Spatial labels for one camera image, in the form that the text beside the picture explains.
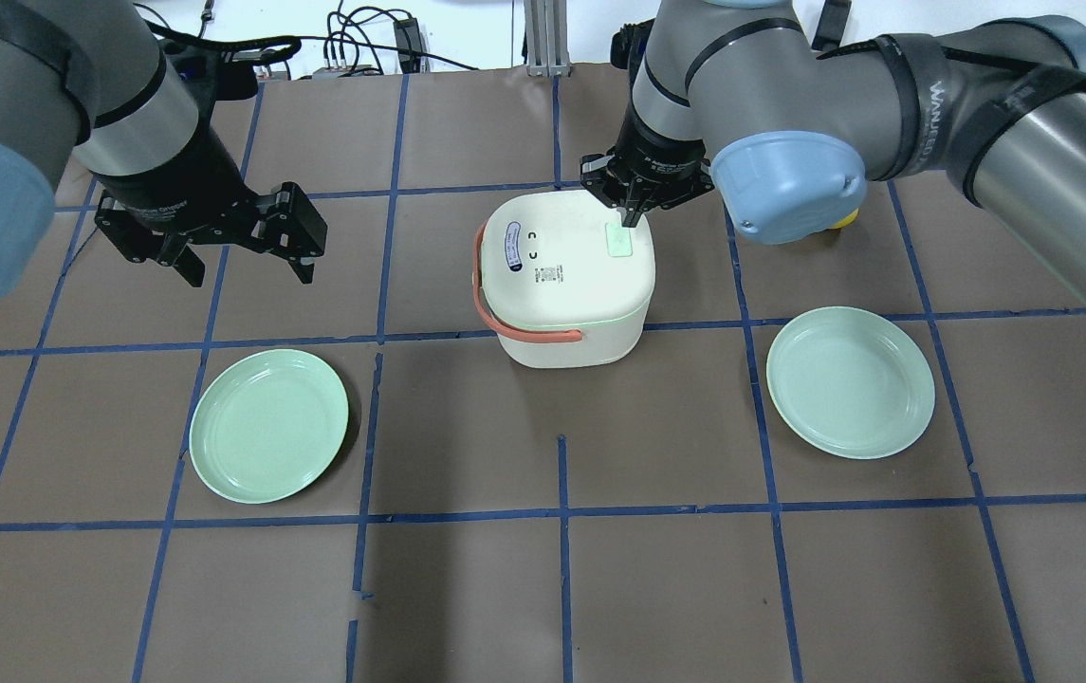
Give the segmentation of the green plate near left arm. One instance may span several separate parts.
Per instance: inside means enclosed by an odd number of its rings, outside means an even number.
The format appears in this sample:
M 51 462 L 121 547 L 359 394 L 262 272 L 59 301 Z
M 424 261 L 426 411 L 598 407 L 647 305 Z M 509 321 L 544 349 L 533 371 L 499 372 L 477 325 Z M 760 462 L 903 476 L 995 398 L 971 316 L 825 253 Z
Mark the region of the green plate near left arm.
M 334 461 L 349 425 L 348 390 L 303 350 L 248 355 L 197 400 L 188 453 L 222 498 L 263 505 L 304 491 Z

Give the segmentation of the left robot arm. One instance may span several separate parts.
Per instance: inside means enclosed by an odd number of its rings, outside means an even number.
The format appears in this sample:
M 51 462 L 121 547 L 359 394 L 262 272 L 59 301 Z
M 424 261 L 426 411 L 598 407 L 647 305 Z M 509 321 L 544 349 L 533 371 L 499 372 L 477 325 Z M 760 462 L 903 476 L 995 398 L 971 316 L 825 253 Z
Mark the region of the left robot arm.
M 327 224 L 296 184 L 257 194 L 212 129 L 296 36 L 215 42 L 152 25 L 129 1 L 0 1 L 0 299 L 54 214 L 70 159 L 101 184 L 97 228 L 123 260 L 203 284 L 199 245 L 285 260 L 311 284 Z

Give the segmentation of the green plate near right arm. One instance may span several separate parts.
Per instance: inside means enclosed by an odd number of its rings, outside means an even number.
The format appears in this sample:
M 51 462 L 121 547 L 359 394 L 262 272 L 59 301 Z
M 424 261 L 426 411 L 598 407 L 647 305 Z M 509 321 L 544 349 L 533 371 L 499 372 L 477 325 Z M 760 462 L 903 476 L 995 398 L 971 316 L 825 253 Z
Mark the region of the green plate near right arm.
M 782 326 L 766 361 L 769 397 L 808 445 L 851 461 L 902 452 L 929 430 L 929 359 L 897 324 L 849 306 L 810 309 Z

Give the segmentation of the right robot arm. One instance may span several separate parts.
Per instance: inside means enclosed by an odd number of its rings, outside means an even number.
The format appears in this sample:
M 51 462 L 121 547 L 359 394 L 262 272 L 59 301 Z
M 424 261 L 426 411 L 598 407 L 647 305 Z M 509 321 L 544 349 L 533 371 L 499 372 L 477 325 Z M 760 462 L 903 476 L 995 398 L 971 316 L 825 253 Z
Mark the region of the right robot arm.
M 763 245 L 828 230 L 869 185 L 945 172 L 1086 308 L 1086 27 L 1046 14 L 816 52 L 790 1 L 664 1 L 626 28 L 617 142 L 582 186 L 633 225 L 719 191 Z

